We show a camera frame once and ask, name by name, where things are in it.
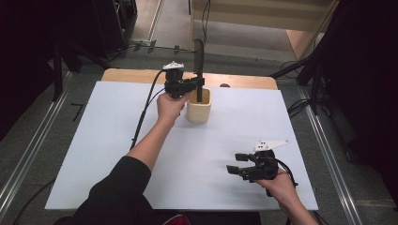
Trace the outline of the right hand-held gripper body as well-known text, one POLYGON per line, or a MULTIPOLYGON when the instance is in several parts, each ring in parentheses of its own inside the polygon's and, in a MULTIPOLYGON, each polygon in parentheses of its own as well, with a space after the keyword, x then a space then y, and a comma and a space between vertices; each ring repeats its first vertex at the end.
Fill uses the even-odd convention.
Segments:
POLYGON ((239 168, 240 177, 243 180, 254 182, 255 180, 273 180, 279 166, 290 173, 290 169, 279 159, 275 157, 274 148, 288 144, 288 141, 259 141, 253 148, 252 154, 247 154, 249 160, 254 163, 253 166, 247 168, 239 168))

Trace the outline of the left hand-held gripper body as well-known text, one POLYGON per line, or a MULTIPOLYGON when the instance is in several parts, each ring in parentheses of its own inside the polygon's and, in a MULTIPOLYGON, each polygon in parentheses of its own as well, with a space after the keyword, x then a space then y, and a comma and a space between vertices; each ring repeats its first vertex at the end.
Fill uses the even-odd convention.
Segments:
POLYGON ((173 99, 181 98, 185 94, 192 91, 190 80, 184 80, 183 64, 175 61, 165 65, 162 69, 166 72, 164 89, 165 92, 173 99))

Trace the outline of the dark brown stick utensil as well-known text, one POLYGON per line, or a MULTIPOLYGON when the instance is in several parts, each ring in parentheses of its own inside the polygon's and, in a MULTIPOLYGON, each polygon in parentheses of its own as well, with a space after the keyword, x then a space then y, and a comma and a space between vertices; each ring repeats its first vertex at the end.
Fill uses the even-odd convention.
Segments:
POLYGON ((193 73, 197 75, 197 97, 196 100, 198 102, 202 102, 203 98, 203 85, 205 83, 205 79, 203 77, 203 66, 204 66, 204 42, 200 38, 196 38, 194 40, 194 65, 193 65, 193 73))

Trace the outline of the beige cup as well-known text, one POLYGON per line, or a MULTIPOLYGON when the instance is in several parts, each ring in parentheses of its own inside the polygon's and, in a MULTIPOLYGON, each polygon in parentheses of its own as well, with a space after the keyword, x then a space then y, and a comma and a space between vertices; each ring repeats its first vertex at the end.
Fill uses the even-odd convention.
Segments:
POLYGON ((191 97, 187 101, 186 118, 193 123, 205 123, 210 115, 212 104, 211 90, 206 88, 202 89, 201 102, 197 100, 197 96, 197 91, 192 91, 191 97))

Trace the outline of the person's left hand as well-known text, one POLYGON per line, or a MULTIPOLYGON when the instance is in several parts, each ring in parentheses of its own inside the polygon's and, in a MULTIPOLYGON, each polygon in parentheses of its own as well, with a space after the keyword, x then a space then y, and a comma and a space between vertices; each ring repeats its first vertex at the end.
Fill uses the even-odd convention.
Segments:
POLYGON ((161 94, 157 99, 158 121, 163 124, 173 125, 190 97, 191 93, 187 93, 177 99, 170 97, 167 93, 161 94))

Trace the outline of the person's right hand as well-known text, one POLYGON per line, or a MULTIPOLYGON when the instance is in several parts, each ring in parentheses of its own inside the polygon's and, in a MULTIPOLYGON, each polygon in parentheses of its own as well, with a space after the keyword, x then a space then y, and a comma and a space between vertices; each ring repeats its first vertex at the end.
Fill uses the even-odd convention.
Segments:
POLYGON ((267 189, 283 210, 287 210, 298 199, 289 174, 282 169, 277 171, 277 175, 273 180, 256 180, 256 183, 267 189))

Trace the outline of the white table board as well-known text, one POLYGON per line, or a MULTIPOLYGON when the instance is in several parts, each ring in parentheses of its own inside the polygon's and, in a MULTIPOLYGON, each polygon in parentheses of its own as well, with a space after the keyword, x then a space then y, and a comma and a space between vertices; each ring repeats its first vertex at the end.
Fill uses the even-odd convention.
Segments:
MULTIPOLYGON (((72 210, 104 178, 157 119, 147 103, 159 85, 97 82, 85 107, 54 187, 48 210, 72 210)), ((180 115, 161 150, 145 197, 159 210, 275 210, 276 201, 256 184, 228 173, 245 167, 235 154, 249 154, 259 141, 288 141, 274 150, 294 174, 309 210, 318 205, 283 96, 278 90, 214 87, 208 120, 194 124, 180 115)))

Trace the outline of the wooden table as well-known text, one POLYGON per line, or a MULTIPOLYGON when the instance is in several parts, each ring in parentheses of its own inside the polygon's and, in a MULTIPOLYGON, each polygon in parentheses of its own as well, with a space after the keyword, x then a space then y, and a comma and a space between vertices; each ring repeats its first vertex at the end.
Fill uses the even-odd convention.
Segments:
MULTIPOLYGON (((157 70, 153 69, 121 69, 109 68, 102 75, 103 82, 152 83, 157 70)), ((246 75, 204 73, 206 86, 222 86, 228 84, 232 88, 251 88, 277 90, 276 81, 270 77, 246 75)))

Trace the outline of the wooden platform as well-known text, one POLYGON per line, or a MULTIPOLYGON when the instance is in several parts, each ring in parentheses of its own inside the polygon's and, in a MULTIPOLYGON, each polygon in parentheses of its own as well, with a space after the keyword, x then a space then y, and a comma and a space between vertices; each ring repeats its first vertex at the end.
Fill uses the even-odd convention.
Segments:
POLYGON ((189 0, 193 22, 209 11, 209 20, 284 29, 298 60, 306 57, 310 46, 329 22, 340 0, 189 0))

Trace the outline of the black cabinet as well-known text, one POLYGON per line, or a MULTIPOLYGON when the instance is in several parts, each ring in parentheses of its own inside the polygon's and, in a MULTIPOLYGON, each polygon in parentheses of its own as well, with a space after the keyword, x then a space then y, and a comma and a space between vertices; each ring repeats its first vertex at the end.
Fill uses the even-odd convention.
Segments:
POLYGON ((104 57, 130 45, 138 10, 135 0, 93 0, 103 42, 104 57))

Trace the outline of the black metal stand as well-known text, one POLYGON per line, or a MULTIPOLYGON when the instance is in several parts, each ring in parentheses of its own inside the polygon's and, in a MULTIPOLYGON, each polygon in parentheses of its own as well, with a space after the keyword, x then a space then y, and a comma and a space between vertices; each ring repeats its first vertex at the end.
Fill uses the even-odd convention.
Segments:
POLYGON ((300 73, 296 78, 298 85, 304 85, 312 82, 311 94, 305 102, 311 108, 315 115, 318 115, 316 105, 318 104, 318 90, 321 83, 321 73, 323 66, 317 60, 318 53, 312 52, 301 60, 295 61, 292 65, 281 68, 279 71, 270 75, 270 78, 278 79, 298 68, 301 68, 300 73))
POLYGON ((60 99, 64 92, 62 62, 65 62, 70 71, 80 72, 82 64, 78 58, 78 54, 82 54, 94 64, 104 69, 111 66, 103 59, 86 50, 82 46, 65 39, 59 39, 54 43, 54 96, 53 101, 60 99))

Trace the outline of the metal floor rail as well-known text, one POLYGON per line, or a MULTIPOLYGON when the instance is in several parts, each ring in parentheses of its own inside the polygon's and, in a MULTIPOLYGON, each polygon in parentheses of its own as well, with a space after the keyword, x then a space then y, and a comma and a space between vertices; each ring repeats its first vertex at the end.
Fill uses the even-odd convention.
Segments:
POLYGON ((308 169, 323 225, 363 225, 358 207, 344 179, 324 126, 309 101, 304 87, 298 87, 300 112, 293 117, 298 144, 308 169))
POLYGON ((59 98, 52 102, 43 119, 41 120, 35 134, 31 141, 26 146, 21 158, 18 161, 15 169, 6 181, 5 185, 0 190, 0 220, 6 215, 9 206, 11 205, 16 193, 18 192, 30 166, 32 165, 36 155, 45 140, 47 133, 50 131, 56 116, 58 115, 65 99, 69 93, 70 84, 73 82, 74 74, 68 72, 62 79, 64 91, 59 98))

